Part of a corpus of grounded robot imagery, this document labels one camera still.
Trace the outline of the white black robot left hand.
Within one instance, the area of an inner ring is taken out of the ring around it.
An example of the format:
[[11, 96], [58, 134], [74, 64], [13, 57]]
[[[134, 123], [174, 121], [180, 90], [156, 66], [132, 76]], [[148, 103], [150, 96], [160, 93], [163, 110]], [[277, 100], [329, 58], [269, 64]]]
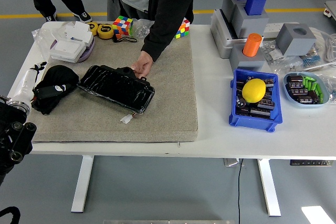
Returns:
[[76, 87], [78, 76], [63, 65], [50, 67], [43, 80], [36, 84], [38, 74], [45, 65], [46, 63], [42, 62], [27, 70], [14, 93], [13, 101], [28, 103], [33, 99], [59, 97]]

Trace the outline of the person's left hand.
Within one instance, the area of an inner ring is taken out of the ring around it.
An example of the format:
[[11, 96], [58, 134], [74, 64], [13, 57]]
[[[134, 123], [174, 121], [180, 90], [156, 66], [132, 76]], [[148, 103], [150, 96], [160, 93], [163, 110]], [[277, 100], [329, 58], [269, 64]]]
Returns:
[[141, 79], [149, 74], [152, 64], [152, 57], [147, 52], [141, 51], [137, 61], [131, 65], [131, 69], [133, 70], [135, 76]]

